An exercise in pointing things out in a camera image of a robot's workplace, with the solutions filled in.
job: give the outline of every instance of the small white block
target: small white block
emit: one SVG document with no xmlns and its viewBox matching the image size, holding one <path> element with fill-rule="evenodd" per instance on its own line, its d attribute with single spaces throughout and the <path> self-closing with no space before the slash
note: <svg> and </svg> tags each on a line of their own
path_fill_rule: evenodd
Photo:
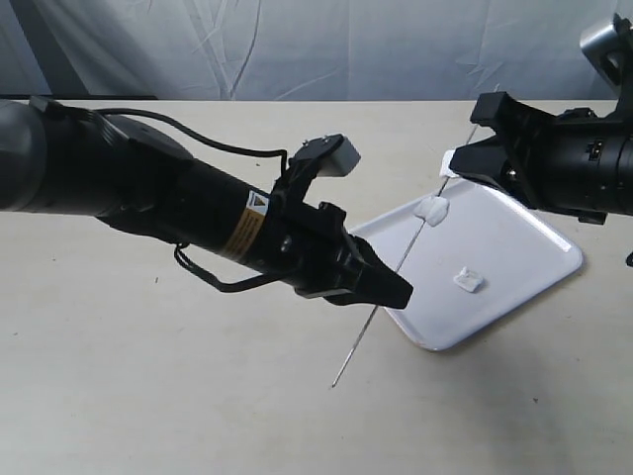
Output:
<svg viewBox="0 0 633 475">
<path fill-rule="evenodd" d="M 420 200 L 415 210 L 413 210 L 413 213 L 435 228 L 444 221 L 444 218 L 448 215 L 449 207 L 450 202 L 446 198 L 442 198 L 441 196 L 427 196 Z"/>
<path fill-rule="evenodd" d="M 453 277 L 453 282 L 472 294 L 484 283 L 484 277 L 468 267 L 464 267 L 459 274 Z"/>
<path fill-rule="evenodd" d="M 455 150 L 446 150 L 442 157 L 442 166 L 439 169 L 439 176 L 441 178 L 459 178 L 459 175 L 450 169 L 451 160 Z"/>
</svg>

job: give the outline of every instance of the white object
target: white object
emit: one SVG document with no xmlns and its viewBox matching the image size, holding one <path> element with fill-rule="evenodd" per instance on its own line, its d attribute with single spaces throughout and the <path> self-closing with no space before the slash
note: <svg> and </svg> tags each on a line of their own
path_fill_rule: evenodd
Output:
<svg viewBox="0 0 633 475">
<path fill-rule="evenodd" d="M 449 348 L 575 272 L 583 254 L 566 237 L 506 195 L 458 179 L 443 193 L 451 211 L 425 228 L 401 268 L 414 288 L 404 310 L 387 309 L 416 344 Z M 370 242 L 392 268 L 419 227 L 419 199 L 354 233 Z M 464 292 L 453 282 L 465 263 L 486 286 Z"/>
<path fill-rule="evenodd" d="M 459 274 L 453 277 L 453 282 L 455 282 L 459 287 L 464 289 L 466 292 L 476 292 L 477 289 L 484 283 L 484 277 L 475 272 L 474 270 L 469 269 L 468 267 L 462 268 Z"/>
<path fill-rule="evenodd" d="M 459 178 L 459 175 L 450 169 L 451 160 L 455 150 L 446 150 L 442 157 L 442 166 L 439 169 L 439 176 L 442 178 Z"/>
<path fill-rule="evenodd" d="M 425 220 L 430 226 L 434 228 L 439 225 L 446 215 L 448 215 L 448 209 L 450 202 L 441 196 L 425 196 L 419 200 L 418 205 L 413 210 L 413 213 L 420 219 Z"/>
</svg>

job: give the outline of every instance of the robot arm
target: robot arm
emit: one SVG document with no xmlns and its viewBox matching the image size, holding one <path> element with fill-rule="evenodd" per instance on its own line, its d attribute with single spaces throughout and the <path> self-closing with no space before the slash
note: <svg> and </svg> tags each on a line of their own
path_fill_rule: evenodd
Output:
<svg viewBox="0 0 633 475">
<path fill-rule="evenodd" d="M 270 193 L 194 158 L 158 130 L 124 116 L 157 119 L 223 151 L 279 156 Z M 0 211 L 93 216 L 133 235 L 174 244 L 177 262 L 222 292 L 283 281 L 334 305 L 404 308 L 412 287 L 330 203 L 304 203 L 318 175 L 344 176 L 360 156 L 341 135 L 284 150 L 249 150 L 204 138 L 171 118 L 128 109 L 92 111 L 34 97 L 0 102 Z M 195 245 L 260 274 L 222 282 L 184 252 Z"/>
<path fill-rule="evenodd" d="M 483 94 L 471 121 L 495 135 L 457 148 L 450 168 L 530 209 L 602 225 L 608 213 L 633 216 L 631 23 L 616 15 L 587 30 L 581 47 L 619 94 L 611 114 L 600 118 L 579 108 L 554 116 L 504 92 Z"/>
</svg>

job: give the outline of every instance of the white tray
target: white tray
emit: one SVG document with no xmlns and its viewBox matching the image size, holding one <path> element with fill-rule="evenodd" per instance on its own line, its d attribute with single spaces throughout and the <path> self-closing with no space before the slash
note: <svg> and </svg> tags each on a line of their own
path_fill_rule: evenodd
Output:
<svg viewBox="0 0 633 475">
<path fill-rule="evenodd" d="M 496 190 L 458 179 L 442 196 L 450 200 L 448 216 L 435 228 L 424 226 L 400 271 L 413 285 L 411 299 L 404 310 L 386 309 L 423 348 L 455 345 L 583 265 L 575 244 Z M 395 268 L 421 224 L 413 215 L 418 202 L 353 233 Z M 464 266 L 486 278 L 474 294 L 453 282 Z"/>
</svg>

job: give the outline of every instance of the screw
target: screw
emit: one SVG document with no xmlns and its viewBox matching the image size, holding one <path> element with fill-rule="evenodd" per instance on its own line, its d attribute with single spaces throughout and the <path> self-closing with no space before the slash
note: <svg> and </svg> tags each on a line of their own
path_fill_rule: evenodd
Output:
<svg viewBox="0 0 633 475">
<path fill-rule="evenodd" d="M 288 252 L 290 250 L 290 246 L 292 245 L 292 243 L 293 243 L 293 239 L 290 236 L 286 236 L 286 238 L 281 244 L 281 251 Z"/>
</svg>

